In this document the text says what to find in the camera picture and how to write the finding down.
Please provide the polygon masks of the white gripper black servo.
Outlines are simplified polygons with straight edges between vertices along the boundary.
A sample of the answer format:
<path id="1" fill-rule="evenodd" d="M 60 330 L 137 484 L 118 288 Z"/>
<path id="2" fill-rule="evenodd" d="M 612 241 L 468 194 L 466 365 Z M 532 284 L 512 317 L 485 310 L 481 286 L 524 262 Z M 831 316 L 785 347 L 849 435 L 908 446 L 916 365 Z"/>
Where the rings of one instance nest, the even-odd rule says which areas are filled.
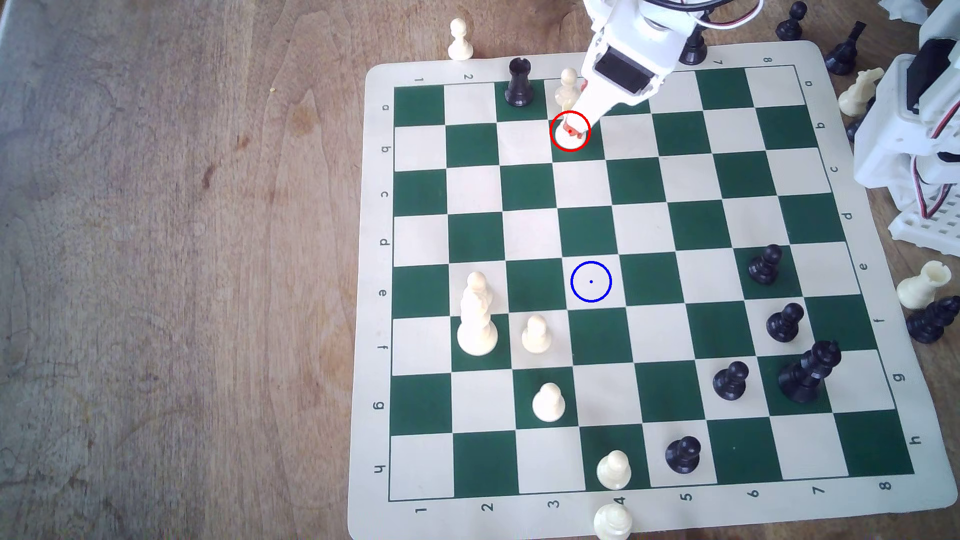
<path id="1" fill-rule="evenodd" d="M 576 139 L 616 104 L 655 95 L 703 14 L 648 1 L 584 1 L 583 6 L 594 37 L 582 63 L 583 78 L 563 101 L 571 105 L 563 130 Z"/>

